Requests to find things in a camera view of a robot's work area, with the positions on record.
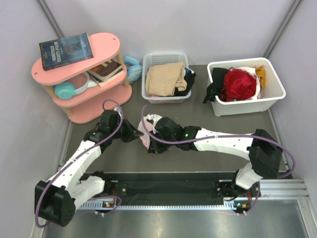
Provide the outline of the black garment in basket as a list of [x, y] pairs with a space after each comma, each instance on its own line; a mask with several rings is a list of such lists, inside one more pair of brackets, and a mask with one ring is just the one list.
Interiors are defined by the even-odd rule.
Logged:
[[187, 83], [186, 89], [184, 91], [179, 91], [178, 88], [175, 88], [174, 96], [178, 96], [178, 97], [186, 96], [191, 90], [192, 86], [194, 85], [195, 78], [196, 78], [196, 73], [193, 70], [185, 67], [184, 80]]

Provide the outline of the white garment in bin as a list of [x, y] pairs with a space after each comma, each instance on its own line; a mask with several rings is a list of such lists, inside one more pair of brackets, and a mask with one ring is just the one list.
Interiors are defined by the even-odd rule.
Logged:
[[251, 76], [254, 76], [256, 79], [256, 83], [257, 83], [256, 84], [256, 92], [252, 97], [248, 98], [247, 101], [260, 99], [261, 98], [261, 84], [260, 84], [260, 79], [256, 74], [256, 69], [253, 67], [240, 67], [239, 69], [247, 72]]

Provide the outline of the teal white headphones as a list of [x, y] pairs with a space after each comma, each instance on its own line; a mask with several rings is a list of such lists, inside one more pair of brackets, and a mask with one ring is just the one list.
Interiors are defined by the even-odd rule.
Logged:
[[[58, 98], [63, 100], [69, 100], [72, 97], [85, 92], [88, 88], [97, 86], [97, 83], [90, 78], [87, 72], [83, 72], [71, 78], [70, 80], [71, 81], [65, 81], [60, 84], [57, 84], [54, 87], [54, 93]], [[84, 84], [80, 87], [76, 87], [74, 85], [74, 82], [83, 82]]]

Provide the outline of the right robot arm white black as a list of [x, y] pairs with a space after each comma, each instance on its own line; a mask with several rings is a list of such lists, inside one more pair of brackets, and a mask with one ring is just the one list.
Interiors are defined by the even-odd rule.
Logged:
[[282, 149], [263, 129], [251, 134], [229, 134], [210, 131], [199, 126], [182, 127], [168, 117], [150, 114], [140, 123], [146, 130], [148, 152], [161, 154], [170, 146], [183, 151], [214, 151], [231, 154], [248, 161], [236, 172], [231, 184], [232, 192], [243, 196], [261, 179], [276, 179]]

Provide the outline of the pink three-tier shelf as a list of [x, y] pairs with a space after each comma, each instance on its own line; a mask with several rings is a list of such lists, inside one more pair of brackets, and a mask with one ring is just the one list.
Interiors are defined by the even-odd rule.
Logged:
[[119, 39], [111, 33], [83, 33], [42, 42], [32, 76], [77, 124], [132, 96]]

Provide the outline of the black bra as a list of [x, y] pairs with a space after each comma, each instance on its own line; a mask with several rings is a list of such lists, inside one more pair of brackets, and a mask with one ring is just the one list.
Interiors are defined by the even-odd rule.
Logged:
[[206, 96], [203, 100], [203, 104], [206, 104], [208, 101], [214, 102], [215, 97], [218, 96], [222, 99], [222, 90], [224, 89], [224, 78], [228, 73], [228, 69], [215, 67], [212, 70], [212, 83], [206, 89]]

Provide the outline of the beige folded garment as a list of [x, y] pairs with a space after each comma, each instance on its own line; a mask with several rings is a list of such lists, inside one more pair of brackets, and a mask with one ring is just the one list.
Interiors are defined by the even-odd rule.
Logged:
[[175, 88], [186, 89], [184, 80], [185, 63], [167, 63], [149, 68], [146, 75], [146, 92], [148, 95], [173, 96]]

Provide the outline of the white plastic bin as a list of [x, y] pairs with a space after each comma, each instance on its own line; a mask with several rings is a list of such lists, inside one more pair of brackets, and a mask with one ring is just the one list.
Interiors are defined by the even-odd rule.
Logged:
[[212, 71], [215, 67], [221, 68], [240, 68], [240, 67], [258, 67], [264, 66], [265, 70], [265, 88], [261, 90], [260, 99], [224, 102], [216, 96], [212, 105], [214, 114], [216, 116], [229, 116], [247, 113], [264, 112], [268, 110], [275, 102], [284, 99], [286, 91], [273, 67], [271, 62], [266, 58], [250, 58], [250, 59], [237, 59], [226, 61], [210, 62], [207, 66], [208, 82], [207, 85], [213, 83]]

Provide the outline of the red lace bra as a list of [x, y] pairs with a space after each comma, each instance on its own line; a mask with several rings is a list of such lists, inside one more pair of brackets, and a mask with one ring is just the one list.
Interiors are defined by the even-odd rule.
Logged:
[[255, 96], [257, 92], [256, 77], [242, 69], [230, 68], [223, 84], [221, 100], [224, 102], [244, 101]]

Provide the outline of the mustard yellow garment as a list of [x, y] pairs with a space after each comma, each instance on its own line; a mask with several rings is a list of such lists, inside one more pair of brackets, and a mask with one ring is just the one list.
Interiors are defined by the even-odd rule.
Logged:
[[266, 86], [266, 74], [265, 74], [265, 68], [264, 65], [261, 65], [259, 67], [255, 67], [256, 75], [260, 80], [261, 88], [264, 89]]

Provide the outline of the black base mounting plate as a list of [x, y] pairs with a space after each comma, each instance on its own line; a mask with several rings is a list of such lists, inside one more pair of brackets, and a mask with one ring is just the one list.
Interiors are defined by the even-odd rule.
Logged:
[[122, 205], [221, 205], [230, 199], [234, 172], [105, 173], [102, 196], [116, 195]]

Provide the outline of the light blue headphones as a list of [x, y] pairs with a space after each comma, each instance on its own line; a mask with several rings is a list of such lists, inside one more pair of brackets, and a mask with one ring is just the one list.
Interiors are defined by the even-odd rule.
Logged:
[[123, 62], [127, 68], [127, 78], [130, 84], [142, 77], [143, 67], [137, 59], [126, 56]]

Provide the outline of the brown book on shelf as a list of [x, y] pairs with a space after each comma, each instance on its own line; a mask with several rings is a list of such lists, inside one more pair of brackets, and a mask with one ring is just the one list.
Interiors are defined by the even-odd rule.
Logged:
[[111, 59], [88, 70], [94, 81], [103, 87], [124, 73], [123, 66]]

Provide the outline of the pink white mesh laundry bag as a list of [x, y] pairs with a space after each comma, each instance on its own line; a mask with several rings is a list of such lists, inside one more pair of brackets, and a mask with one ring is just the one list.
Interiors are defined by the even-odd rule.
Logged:
[[143, 145], [148, 149], [149, 144], [150, 144], [150, 136], [145, 130], [145, 123], [144, 123], [143, 117], [141, 117], [141, 120], [139, 122], [138, 130], [144, 133], [144, 135], [141, 136], [140, 139], [141, 139]]

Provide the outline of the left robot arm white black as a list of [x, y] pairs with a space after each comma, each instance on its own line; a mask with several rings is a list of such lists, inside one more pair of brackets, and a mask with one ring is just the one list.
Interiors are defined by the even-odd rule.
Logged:
[[35, 220], [40, 218], [64, 227], [75, 212], [95, 195], [108, 196], [112, 184], [102, 176], [91, 175], [80, 182], [87, 168], [112, 144], [114, 139], [129, 143], [144, 134], [117, 109], [105, 110], [94, 129], [87, 132], [66, 164], [47, 181], [35, 186]]

